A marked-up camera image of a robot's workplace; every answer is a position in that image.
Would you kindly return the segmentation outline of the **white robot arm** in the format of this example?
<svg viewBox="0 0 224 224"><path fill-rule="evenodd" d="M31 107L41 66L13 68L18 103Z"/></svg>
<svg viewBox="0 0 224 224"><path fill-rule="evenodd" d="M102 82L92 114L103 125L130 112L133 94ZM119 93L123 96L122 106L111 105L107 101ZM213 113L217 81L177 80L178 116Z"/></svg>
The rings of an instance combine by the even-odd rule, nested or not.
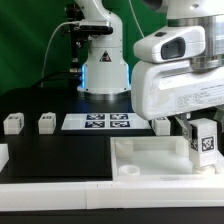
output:
<svg viewBox="0 0 224 224"><path fill-rule="evenodd" d="M139 62L123 60L122 22L102 0L75 0L73 24L88 40L80 94L109 99L131 93L145 120L224 104L224 0L143 0L167 25L134 44Z"/></svg>

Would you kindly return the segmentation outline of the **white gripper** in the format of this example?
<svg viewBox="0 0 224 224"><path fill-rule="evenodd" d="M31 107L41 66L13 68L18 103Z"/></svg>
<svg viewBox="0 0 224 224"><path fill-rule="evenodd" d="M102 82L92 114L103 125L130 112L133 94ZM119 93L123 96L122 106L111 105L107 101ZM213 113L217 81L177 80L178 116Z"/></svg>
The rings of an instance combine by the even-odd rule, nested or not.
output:
<svg viewBox="0 0 224 224"><path fill-rule="evenodd" d="M145 120L175 116L182 136L192 139L191 114L224 104L224 67L193 71L188 60L151 64L139 61L132 72L133 111ZM214 119L224 132L224 110L217 109Z"/></svg>

